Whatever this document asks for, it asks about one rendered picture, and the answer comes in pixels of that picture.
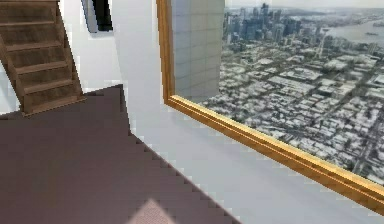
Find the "wooden framed window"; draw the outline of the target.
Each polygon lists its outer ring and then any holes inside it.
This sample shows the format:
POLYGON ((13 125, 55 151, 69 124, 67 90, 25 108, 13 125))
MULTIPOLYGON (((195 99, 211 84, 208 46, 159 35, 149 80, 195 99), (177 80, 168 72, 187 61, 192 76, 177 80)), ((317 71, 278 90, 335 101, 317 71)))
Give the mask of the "wooden framed window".
POLYGON ((166 105, 384 216, 384 0, 155 0, 166 105))

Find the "brown wooden staircase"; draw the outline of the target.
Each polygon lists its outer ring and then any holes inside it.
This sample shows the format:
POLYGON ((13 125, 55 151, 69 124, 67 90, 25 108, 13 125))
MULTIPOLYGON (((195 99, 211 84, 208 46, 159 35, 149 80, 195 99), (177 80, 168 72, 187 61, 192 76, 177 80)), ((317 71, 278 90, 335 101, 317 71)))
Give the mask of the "brown wooden staircase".
POLYGON ((0 62, 25 116, 85 99, 60 0, 0 0, 0 62))

